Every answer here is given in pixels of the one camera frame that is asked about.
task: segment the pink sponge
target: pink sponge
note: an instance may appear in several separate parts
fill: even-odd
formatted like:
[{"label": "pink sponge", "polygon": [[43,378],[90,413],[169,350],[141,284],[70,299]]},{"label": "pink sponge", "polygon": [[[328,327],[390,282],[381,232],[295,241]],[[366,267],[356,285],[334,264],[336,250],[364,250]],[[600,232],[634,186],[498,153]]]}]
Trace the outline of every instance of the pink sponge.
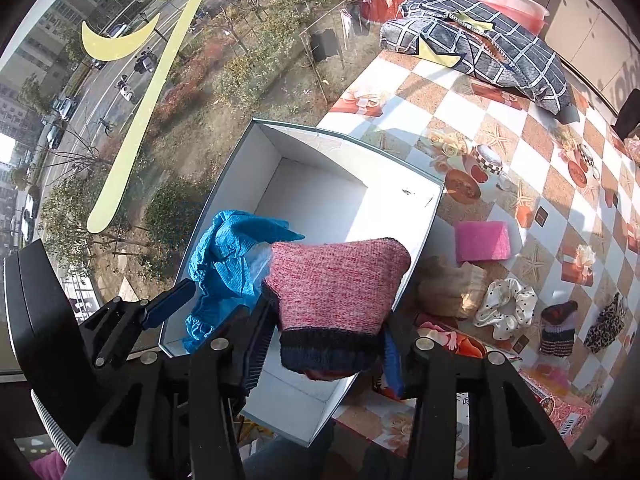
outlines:
[{"label": "pink sponge", "polygon": [[458,222],[456,260],[506,260],[511,256],[509,231],[505,222]]}]

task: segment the white scrunchie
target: white scrunchie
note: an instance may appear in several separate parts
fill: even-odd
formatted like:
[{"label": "white scrunchie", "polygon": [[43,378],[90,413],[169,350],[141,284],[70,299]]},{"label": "white scrunchie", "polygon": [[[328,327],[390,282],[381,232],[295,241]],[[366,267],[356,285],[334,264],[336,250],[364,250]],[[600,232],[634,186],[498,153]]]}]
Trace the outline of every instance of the white scrunchie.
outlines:
[{"label": "white scrunchie", "polygon": [[[516,301],[516,312],[503,314],[500,308],[505,306],[511,298]],[[531,324],[537,301],[538,297],[529,285],[522,286],[514,278],[495,280],[489,285],[482,305],[476,311],[474,325],[494,325],[494,339],[504,341],[512,337],[518,329]]]}]

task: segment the yellow decal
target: yellow decal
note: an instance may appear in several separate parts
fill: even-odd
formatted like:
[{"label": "yellow decal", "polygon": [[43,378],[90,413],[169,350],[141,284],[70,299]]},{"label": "yellow decal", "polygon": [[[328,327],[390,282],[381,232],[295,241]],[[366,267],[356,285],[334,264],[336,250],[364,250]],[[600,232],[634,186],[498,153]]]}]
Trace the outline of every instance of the yellow decal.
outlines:
[{"label": "yellow decal", "polygon": [[492,22],[478,22],[473,18],[470,18],[469,16],[467,16],[464,12],[456,12],[454,14],[454,17],[456,17],[463,23],[468,23],[469,25],[471,25],[476,30],[479,30],[480,32],[484,32],[486,30],[494,30],[494,24]]},{"label": "yellow decal", "polygon": [[201,1],[202,0],[189,0],[175,24],[171,37],[158,62],[156,72],[151,79],[151,83],[149,83],[145,96],[140,102],[140,108],[135,117],[133,117],[133,122],[113,162],[113,166],[100,192],[100,196],[87,219],[86,228],[90,233],[97,234],[104,231],[110,224],[120,205],[127,181],[129,180],[129,175],[133,168],[133,163],[136,160],[136,155],[138,154],[140,144],[145,135],[146,127],[149,124],[151,113],[158,102],[169,69],[174,62],[182,40],[187,33],[187,28],[191,24],[191,20],[196,10],[198,10]]},{"label": "yellow decal", "polygon": [[145,44],[154,31],[154,27],[160,19],[160,14],[136,32],[132,32],[120,38],[105,38],[92,31],[86,22],[82,22],[82,44],[87,54],[100,61],[115,61],[129,54]]},{"label": "yellow decal", "polygon": [[449,68],[453,68],[462,59],[455,54],[436,54],[421,36],[418,36],[418,57]]}]

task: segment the pink plastic basin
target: pink plastic basin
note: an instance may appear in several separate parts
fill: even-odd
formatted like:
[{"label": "pink plastic basin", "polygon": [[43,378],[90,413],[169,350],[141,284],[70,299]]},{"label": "pink plastic basin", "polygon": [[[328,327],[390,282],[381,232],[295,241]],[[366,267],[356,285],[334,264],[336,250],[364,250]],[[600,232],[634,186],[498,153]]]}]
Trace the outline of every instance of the pink plastic basin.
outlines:
[{"label": "pink plastic basin", "polygon": [[536,36],[545,26],[549,11],[533,0],[480,0],[495,10],[509,16]]}]

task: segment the plaid clothing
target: plaid clothing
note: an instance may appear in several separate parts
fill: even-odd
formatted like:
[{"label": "plaid clothing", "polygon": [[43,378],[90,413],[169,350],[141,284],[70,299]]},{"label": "plaid clothing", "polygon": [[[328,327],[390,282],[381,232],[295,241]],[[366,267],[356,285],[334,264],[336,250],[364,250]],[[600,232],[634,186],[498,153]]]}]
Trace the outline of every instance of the plaid clothing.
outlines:
[{"label": "plaid clothing", "polygon": [[[570,104],[568,85],[556,53],[497,10],[477,0],[405,0],[399,12],[402,18],[388,20],[382,26],[383,48],[417,55],[421,37],[436,54],[461,56],[454,67],[459,72],[503,88],[517,88],[553,114]],[[492,23],[493,30],[463,21],[460,13],[477,22]],[[456,22],[459,27],[445,20]],[[490,41],[503,61],[489,53],[477,35]]]}]

